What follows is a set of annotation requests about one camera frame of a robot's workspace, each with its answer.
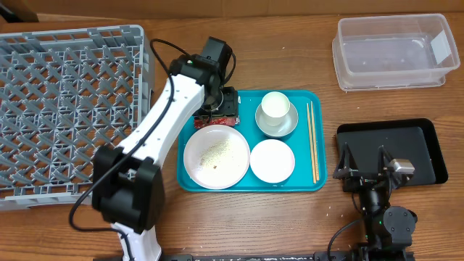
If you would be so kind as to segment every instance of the black tray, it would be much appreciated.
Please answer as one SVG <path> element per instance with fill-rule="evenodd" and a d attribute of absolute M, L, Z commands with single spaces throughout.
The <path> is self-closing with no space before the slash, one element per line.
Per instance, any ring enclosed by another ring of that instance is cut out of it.
<path fill-rule="evenodd" d="M 435 127 L 428 119 L 343 124 L 336 133 L 339 152 L 347 142 L 360 171 L 377 171 L 378 147 L 384 145 L 393 158 L 410 160 L 414 165 L 414 177 L 406 186 L 448 180 Z"/>

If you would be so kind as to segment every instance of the cup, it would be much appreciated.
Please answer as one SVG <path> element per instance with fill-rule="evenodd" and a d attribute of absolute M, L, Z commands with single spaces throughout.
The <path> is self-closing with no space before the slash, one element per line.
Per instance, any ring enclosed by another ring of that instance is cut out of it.
<path fill-rule="evenodd" d="M 269 126 L 277 126 L 283 122 L 285 115 L 289 113 L 290 101 L 284 94 L 272 91 L 262 98 L 261 108 L 264 112 L 264 121 Z"/>

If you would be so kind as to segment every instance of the small white plate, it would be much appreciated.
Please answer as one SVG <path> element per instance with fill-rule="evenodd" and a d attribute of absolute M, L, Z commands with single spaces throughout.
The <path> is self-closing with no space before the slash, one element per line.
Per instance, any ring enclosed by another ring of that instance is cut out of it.
<path fill-rule="evenodd" d="M 183 164 L 198 185 L 206 189 L 226 189 L 245 176 L 249 155 L 247 140 L 236 129 L 210 125 L 188 140 Z"/>
<path fill-rule="evenodd" d="M 269 126 L 265 122 L 265 118 L 263 117 L 264 112 L 262 111 L 261 104 L 256 109 L 256 113 L 254 114 L 254 119 L 256 120 L 256 124 L 258 128 L 266 135 L 271 138 L 280 138 L 284 137 L 285 135 L 289 135 L 298 125 L 298 112 L 297 108 L 290 103 L 290 110 L 284 116 L 283 122 L 277 126 Z"/>
<path fill-rule="evenodd" d="M 268 139 L 259 142 L 253 148 L 250 166 L 261 181 L 279 183 L 293 173 L 295 156 L 284 142 Z"/>

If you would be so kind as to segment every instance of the chopstick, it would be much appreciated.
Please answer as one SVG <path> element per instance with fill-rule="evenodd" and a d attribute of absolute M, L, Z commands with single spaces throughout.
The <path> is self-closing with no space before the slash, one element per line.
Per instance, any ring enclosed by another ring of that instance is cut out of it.
<path fill-rule="evenodd" d="M 315 163 L 314 163 L 314 147 L 312 146 L 312 128 L 311 128 L 311 119 L 310 119 L 310 105 L 306 104 L 306 112 L 307 112 L 307 128 L 310 132 L 310 151 L 311 151 L 311 165 L 312 165 L 312 182 L 316 184 L 317 177 L 315 172 Z"/>
<path fill-rule="evenodd" d="M 319 181 L 318 143 L 316 141 L 316 128 L 314 124 L 314 106 L 311 101 L 312 146 L 314 148 L 314 163 L 316 168 L 316 181 Z"/>

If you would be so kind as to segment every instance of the gray bowl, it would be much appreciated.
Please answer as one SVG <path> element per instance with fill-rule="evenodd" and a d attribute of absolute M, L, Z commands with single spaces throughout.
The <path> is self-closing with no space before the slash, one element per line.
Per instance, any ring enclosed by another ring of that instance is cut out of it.
<path fill-rule="evenodd" d="M 283 122 L 277 126 L 269 126 L 262 116 L 264 112 L 262 111 L 261 104 L 256 109 L 256 114 L 254 115 L 254 119 L 256 120 L 256 124 L 258 128 L 266 135 L 271 138 L 280 138 L 284 137 L 285 135 L 289 135 L 298 125 L 298 112 L 297 108 L 290 103 L 290 110 Z"/>

